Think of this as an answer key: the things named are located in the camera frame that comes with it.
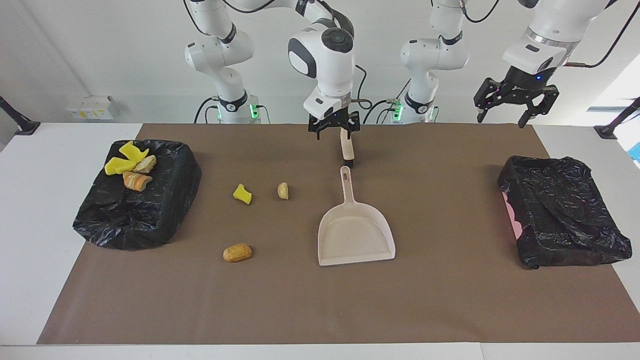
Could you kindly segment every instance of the white dustpan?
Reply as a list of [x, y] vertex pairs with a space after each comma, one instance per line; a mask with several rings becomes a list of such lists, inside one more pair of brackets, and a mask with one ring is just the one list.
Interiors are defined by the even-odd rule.
[[320, 266], [393, 259], [396, 245], [384, 215], [353, 198], [351, 171], [340, 168], [344, 203], [327, 211], [318, 229]]

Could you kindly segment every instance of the potato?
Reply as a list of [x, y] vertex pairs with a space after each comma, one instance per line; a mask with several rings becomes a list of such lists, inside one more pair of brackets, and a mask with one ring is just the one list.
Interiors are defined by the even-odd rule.
[[239, 243], [228, 247], [222, 253], [222, 258], [229, 263], [235, 263], [250, 258], [251, 248], [245, 243]]

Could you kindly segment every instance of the black pole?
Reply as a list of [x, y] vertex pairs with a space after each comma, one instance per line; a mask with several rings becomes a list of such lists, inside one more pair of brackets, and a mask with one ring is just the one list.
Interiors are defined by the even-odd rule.
[[31, 121], [28, 117], [19, 113], [16, 109], [14, 109], [8, 102], [5, 101], [4, 97], [0, 96], [0, 108], [6, 112], [16, 124], [20, 128], [15, 132], [16, 135], [31, 135], [33, 134], [38, 126], [40, 126], [39, 121]]
[[609, 140], [617, 140], [616, 135], [613, 135], [613, 131], [616, 129], [616, 126], [622, 124], [631, 114], [635, 113], [638, 108], [640, 108], [640, 97], [634, 100], [634, 102], [627, 106], [626, 109], [622, 110], [620, 115], [618, 115], [609, 125], [605, 126], [594, 126], [598, 135], [600, 135], [603, 139]]

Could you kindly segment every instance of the brown table mat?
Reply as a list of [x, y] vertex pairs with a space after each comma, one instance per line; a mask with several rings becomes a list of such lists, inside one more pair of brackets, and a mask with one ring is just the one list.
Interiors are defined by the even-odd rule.
[[[193, 149], [193, 206], [161, 248], [85, 244], [39, 344], [640, 341], [611, 266], [520, 265], [496, 179], [510, 155], [547, 157], [531, 127], [365, 126], [355, 197], [386, 216], [397, 254], [330, 268], [317, 228], [342, 202], [336, 129], [317, 142], [306, 126], [145, 124], [138, 138]], [[239, 242], [253, 258], [224, 262]]]

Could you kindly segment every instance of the black plastic bag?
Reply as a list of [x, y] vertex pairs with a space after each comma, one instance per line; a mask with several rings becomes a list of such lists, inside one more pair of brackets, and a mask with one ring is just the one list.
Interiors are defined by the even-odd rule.
[[631, 242], [616, 227], [583, 162], [512, 156], [498, 185], [522, 225], [518, 256], [528, 267], [631, 258]]
[[[125, 158], [118, 151], [125, 143], [113, 143], [105, 163]], [[135, 140], [134, 145], [156, 156], [153, 181], [136, 192], [124, 186], [121, 175], [107, 176], [102, 169], [74, 220], [74, 229], [100, 247], [138, 250], [168, 243], [198, 192], [202, 171], [186, 144]]]

